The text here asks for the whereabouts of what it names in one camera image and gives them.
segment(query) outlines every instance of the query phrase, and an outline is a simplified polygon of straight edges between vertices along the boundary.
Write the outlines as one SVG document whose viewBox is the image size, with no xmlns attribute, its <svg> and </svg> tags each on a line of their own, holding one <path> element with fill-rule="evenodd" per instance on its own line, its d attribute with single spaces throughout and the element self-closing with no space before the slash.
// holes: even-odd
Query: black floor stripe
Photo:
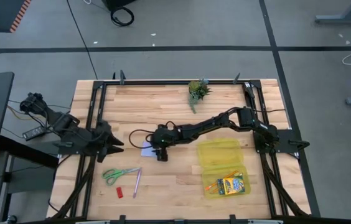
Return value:
<svg viewBox="0 0 351 224">
<path fill-rule="evenodd" d="M 279 49 L 276 46 L 275 36 L 273 33 L 273 29 L 271 27 L 271 22 L 269 21 L 268 11 L 264 0 L 259 0 L 259 2 L 260 2 L 261 12 L 263 13 L 264 24 L 267 30 L 269 43 L 273 48 L 272 52 L 274 56 L 275 66 L 278 72 L 279 82 L 281 83 L 281 91 L 283 93 L 283 97 L 285 100 L 286 109 L 289 115 L 289 120 L 290 120 L 292 129 L 296 132 L 297 138 L 301 139 L 300 129 L 297 123 L 296 114 L 294 112 L 293 103 L 289 92 L 289 87 L 288 87 L 288 84 L 286 83 L 286 77 L 284 74 L 281 57 L 279 56 Z M 300 167 L 302 172 L 302 178 L 304 181 L 304 186 L 306 188 L 311 213 L 315 217 L 320 217 L 321 215 L 319 213 L 318 202 L 315 195 L 314 186 L 312 184 L 311 174 L 309 172 L 307 157 L 304 151 L 301 151 L 299 154 L 300 154 Z"/>
<path fill-rule="evenodd" d="M 174 51 L 261 51 L 261 52 L 333 52 L 351 51 L 351 46 L 333 47 L 271 47 L 271 46 L 163 46 L 163 47 L 91 47 L 90 52 L 174 52 Z M 8 48 L 0 54 L 9 53 L 80 53 L 84 47 L 57 48 Z"/>
</svg>

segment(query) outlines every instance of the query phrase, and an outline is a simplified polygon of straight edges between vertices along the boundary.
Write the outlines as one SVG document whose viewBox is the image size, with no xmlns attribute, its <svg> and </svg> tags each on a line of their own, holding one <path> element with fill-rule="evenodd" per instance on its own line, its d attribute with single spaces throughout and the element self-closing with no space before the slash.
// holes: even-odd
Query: wooden tabletop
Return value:
<svg viewBox="0 0 351 224">
<path fill-rule="evenodd" d="M 71 114 L 80 119 L 81 127 L 87 121 L 93 82 L 80 80 L 77 83 Z M 267 110 L 283 109 L 277 80 L 265 79 L 261 80 L 261 84 Z M 118 220 L 120 215 L 126 215 L 128 220 L 228 219 L 230 214 L 235 214 L 236 218 L 270 218 L 263 170 L 260 156 L 255 151 L 252 132 L 237 133 L 231 129 L 218 129 L 190 144 L 170 147 L 168 162 L 156 161 L 154 157 L 141 157 L 141 150 L 134 148 L 128 141 L 130 132 L 135 129 L 154 131 L 158 124 L 170 120 L 175 124 L 195 124 L 231 107 L 246 105 L 241 85 L 209 85 L 209 88 L 213 92 L 196 106 L 197 114 L 193 114 L 189 108 L 187 85 L 125 85 L 107 88 L 103 119 L 112 125 L 113 134 L 124 142 L 124 152 L 109 155 L 103 163 L 95 164 L 89 220 Z M 268 117 L 269 122 L 278 129 L 288 129 L 285 111 L 268 113 Z M 235 114 L 231 118 L 237 121 Z M 133 143 L 142 146 L 145 136 L 146 133 L 135 133 Z M 251 185 L 249 195 L 220 199 L 204 197 L 197 144 L 216 138 L 239 140 L 244 155 L 243 165 L 247 168 Z M 298 161 L 287 154 L 277 154 L 277 157 L 284 188 L 302 210 L 310 213 Z M 56 208 L 63 205 L 75 186 L 78 162 L 79 156 L 71 156 L 58 168 L 51 195 L 51 204 Z M 142 167 L 136 198 L 133 198 L 133 192 L 137 172 L 120 177 L 111 187 L 106 186 L 101 178 L 104 170 L 132 167 Z M 118 198 L 117 187 L 122 188 L 123 198 Z M 273 192 L 277 213 L 281 214 L 274 187 Z M 77 215 L 81 214 L 83 198 L 84 193 L 79 198 Z M 49 208 L 47 216 L 54 213 Z"/>
</svg>

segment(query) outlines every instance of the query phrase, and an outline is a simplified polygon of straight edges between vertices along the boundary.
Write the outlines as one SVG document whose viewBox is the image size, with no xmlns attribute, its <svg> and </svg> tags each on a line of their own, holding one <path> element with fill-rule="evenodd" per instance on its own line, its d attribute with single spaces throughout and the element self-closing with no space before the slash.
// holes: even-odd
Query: orange striped tape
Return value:
<svg viewBox="0 0 351 224">
<path fill-rule="evenodd" d="M 24 3 L 21 6 L 21 9 L 18 12 L 18 15 L 16 15 L 14 22 L 11 25 L 11 28 L 9 29 L 10 32 L 15 32 L 16 29 L 18 28 L 19 24 L 21 23 L 22 18 L 24 17 L 24 14 L 27 10 L 27 8 L 30 5 L 30 2 L 32 0 L 25 0 Z"/>
</svg>

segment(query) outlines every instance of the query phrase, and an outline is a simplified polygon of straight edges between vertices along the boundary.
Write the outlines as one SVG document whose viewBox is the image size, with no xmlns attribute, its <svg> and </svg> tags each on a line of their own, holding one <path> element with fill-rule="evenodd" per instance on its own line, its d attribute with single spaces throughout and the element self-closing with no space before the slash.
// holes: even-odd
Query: purple pen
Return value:
<svg viewBox="0 0 351 224">
<path fill-rule="evenodd" d="M 136 196 L 137 196 L 137 189 L 138 189 L 138 184 L 139 184 L 139 178 L 141 177 L 141 169 L 143 169 L 143 168 L 139 168 L 139 171 L 138 171 L 137 182 L 136 182 L 136 188 L 134 189 L 133 198 L 136 198 Z"/>
</svg>

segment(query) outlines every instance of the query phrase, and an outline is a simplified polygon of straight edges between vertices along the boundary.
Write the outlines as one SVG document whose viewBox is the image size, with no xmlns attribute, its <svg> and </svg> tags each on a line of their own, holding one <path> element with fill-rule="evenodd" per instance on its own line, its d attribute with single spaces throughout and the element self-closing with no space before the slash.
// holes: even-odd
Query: small potted plant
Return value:
<svg viewBox="0 0 351 224">
<path fill-rule="evenodd" d="M 210 89 L 207 87 L 208 80 L 201 79 L 199 81 L 191 81 L 189 83 L 189 106 L 196 114 L 195 105 L 199 100 L 203 100 L 203 97 L 210 93 Z"/>
</svg>

